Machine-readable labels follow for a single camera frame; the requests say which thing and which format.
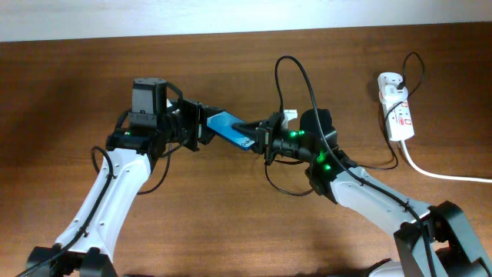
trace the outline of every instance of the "green light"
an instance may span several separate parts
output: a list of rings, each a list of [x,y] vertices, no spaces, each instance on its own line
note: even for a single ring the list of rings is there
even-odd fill
[[[326,159],[326,154],[323,151],[320,152],[320,155],[316,158],[317,163],[322,163]]]

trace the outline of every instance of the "white wall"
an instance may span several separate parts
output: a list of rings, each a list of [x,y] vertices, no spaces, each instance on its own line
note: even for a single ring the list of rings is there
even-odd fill
[[[0,41],[479,21],[491,0],[0,0]]]

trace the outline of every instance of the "power strip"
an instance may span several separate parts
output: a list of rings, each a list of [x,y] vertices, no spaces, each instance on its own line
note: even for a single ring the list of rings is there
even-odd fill
[[[386,130],[392,142],[407,140],[415,135],[414,123],[408,107],[408,90],[406,87],[397,89],[403,78],[398,73],[385,72],[377,77],[379,99],[383,105],[384,117],[395,105],[402,102],[387,117]]]

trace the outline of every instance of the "blue rectangular tablet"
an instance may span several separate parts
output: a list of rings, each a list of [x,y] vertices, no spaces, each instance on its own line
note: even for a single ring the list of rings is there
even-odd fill
[[[232,128],[232,125],[238,122],[241,123],[244,121],[228,112],[221,112],[207,118],[207,127],[214,130],[219,136],[229,141],[233,145],[236,145],[240,149],[249,150],[255,141]]]

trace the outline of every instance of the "wooden table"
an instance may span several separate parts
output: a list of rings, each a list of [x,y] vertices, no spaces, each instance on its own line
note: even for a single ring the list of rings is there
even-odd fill
[[[246,121],[278,108],[274,63],[301,60],[318,106],[329,108],[351,158],[391,158],[378,123],[377,75],[401,71],[410,51],[427,65],[411,98],[414,161],[432,172],[492,177],[491,24],[338,28],[295,32],[104,38],[0,44],[0,270],[23,270],[36,245],[63,232],[95,180],[89,149],[104,145],[131,106],[133,78],[158,76],[185,97]],[[418,80],[415,60],[408,85]],[[281,66],[286,108],[311,108],[300,72]],[[160,162],[145,188],[163,172]],[[305,165],[273,165],[282,187],[307,189]],[[370,172],[413,198],[451,200],[492,255],[492,186],[431,179],[406,162]],[[119,235],[119,274],[295,275],[364,268],[397,258],[393,239],[324,197],[269,186],[262,157],[220,138],[172,156],[168,178],[138,196]]]

